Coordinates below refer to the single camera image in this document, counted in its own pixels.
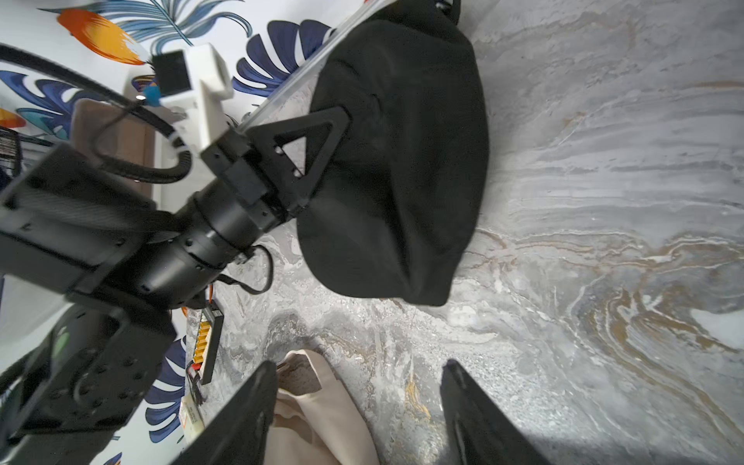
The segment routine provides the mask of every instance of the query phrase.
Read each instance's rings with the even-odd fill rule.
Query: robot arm
[[[106,446],[175,338],[168,310],[202,308],[228,263],[307,205],[349,123],[332,108],[240,134],[224,123],[231,82],[210,45],[154,66],[162,103],[187,114],[187,145],[216,176],[179,212],[157,211],[64,144],[0,194],[0,269],[72,303],[0,411],[10,464],[85,464]],[[317,126],[330,134],[302,176],[280,148]]]

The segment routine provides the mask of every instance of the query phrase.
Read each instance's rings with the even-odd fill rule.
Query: blue leaf pattern
[[[248,52],[248,58],[263,73],[256,70],[248,60],[241,58],[236,64],[237,73],[249,83],[244,83],[233,77],[233,89],[246,94],[268,97],[289,77],[290,73],[299,68],[295,59],[298,33],[302,54],[307,60],[323,45],[323,40],[329,29],[329,26],[309,19],[302,21],[299,25],[288,21],[270,22],[267,27],[269,39],[274,46],[279,61],[289,73],[279,69],[274,64],[266,52],[266,46],[263,44],[261,36],[253,36],[246,45],[246,52]]]
[[[175,391],[165,391],[155,386],[151,387],[144,397],[145,402],[150,405],[168,404],[165,407],[148,407],[145,412],[145,420],[152,426],[160,426],[165,423],[172,415],[176,415],[167,425],[150,432],[150,440],[153,443],[159,443],[181,425],[179,420],[179,409],[181,408],[181,398],[185,393],[186,379],[177,374],[170,363],[185,368],[186,367],[186,336],[183,339],[175,340],[165,353],[165,358],[161,366],[158,380],[174,388],[180,387]]]
[[[47,134],[55,135],[63,140],[69,139],[72,112],[77,101],[81,98],[102,100],[93,92],[79,90],[69,100],[64,101],[62,94],[74,89],[74,87],[51,79],[39,79],[35,82],[36,87],[42,93],[42,96],[39,96],[30,91],[23,83],[26,77],[26,74],[14,71],[0,71],[0,80],[10,87],[13,92],[27,102],[43,108],[43,110],[19,108],[16,112]]]
[[[253,34],[253,27],[242,16],[231,12],[213,13],[212,10],[226,1],[243,0],[200,0],[196,6],[185,14],[192,0],[150,0],[144,3],[138,0],[101,0],[74,7],[76,10],[87,10],[114,22],[135,41],[143,42],[155,39],[150,46],[154,55],[163,53],[164,46],[173,40],[184,40],[192,45],[190,39],[206,34],[219,18],[236,22],[246,32],[246,37]],[[70,8],[41,8],[51,13],[61,13]]]
[[[119,452],[118,454],[107,460],[106,463],[104,463],[103,465],[119,465],[121,463],[121,455],[121,452]]]
[[[151,85],[158,85],[158,78],[154,74],[143,74],[142,76],[136,76],[132,78],[132,87],[137,92],[142,92],[146,87]]]

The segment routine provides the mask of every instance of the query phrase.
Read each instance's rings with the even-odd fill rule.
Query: black triangular bracket
[[[291,216],[296,216],[307,206],[331,156],[346,132],[349,121],[346,111],[340,106],[335,106],[299,118],[253,126],[246,130],[246,138],[261,156],[258,164],[269,180],[276,185],[279,200]],[[328,137],[311,168],[302,175],[281,147],[307,137],[320,126],[329,128]]]

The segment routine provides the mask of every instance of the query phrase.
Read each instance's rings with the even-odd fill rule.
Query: tropical leaf wallpaper
[[[300,67],[295,57],[295,46],[298,40],[303,58],[307,60],[330,36],[330,26],[312,20],[302,21],[299,25],[289,21],[271,21],[267,30],[269,40],[286,71],[279,69],[271,59],[261,36],[253,36],[246,45],[246,52],[248,58],[258,65],[260,71],[254,68],[248,60],[241,58],[236,65],[237,73],[248,83],[233,77],[235,90],[268,97]]]
[[[137,62],[132,58],[137,52],[130,47],[131,42],[154,39],[150,53],[159,55],[173,40],[193,45],[191,40],[209,32],[220,18],[236,22],[246,37],[250,37],[253,28],[243,17],[231,12],[212,13],[226,1],[243,0],[102,0],[79,7],[43,10],[58,13],[57,21],[95,53],[140,65],[146,60]]]
[[[100,100],[96,94],[83,90],[76,90],[71,97],[65,99],[62,94],[74,87],[52,79],[39,79],[35,82],[36,87],[42,93],[39,96],[26,87],[26,77],[26,74],[22,73],[0,71],[0,80],[10,90],[34,106],[40,107],[18,108],[16,113],[45,133],[55,135],[62,140],[69,139],[75,103],[81,98]]]
[[[103,465],[121,465],[121,456],[122,452],[119,452],[118,454],[111,457],[109,460],[107,460]]]
[[[180,373],[171,365],[180,368]],[[186,336],[175,340],[165,353],[157,379],[168,385],[169,389],[164,390],[153,385],[144,397],[144,401],[149,404],[145,410],[145,420],[149,425],[158,427],[150,431],[150,440],[153,443],[159,443],[181,425],[178,413],[185,393],[185,368]]]
[[[5,400],[10,396],[10,391],[5,391],[2,395],[0,395],[0,407],[5,403]]]

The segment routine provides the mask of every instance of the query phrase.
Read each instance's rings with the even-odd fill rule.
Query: beige fabric bag
[[[277,375],[264,465],[379,465],[364,419],[323,356],[293,350]]]

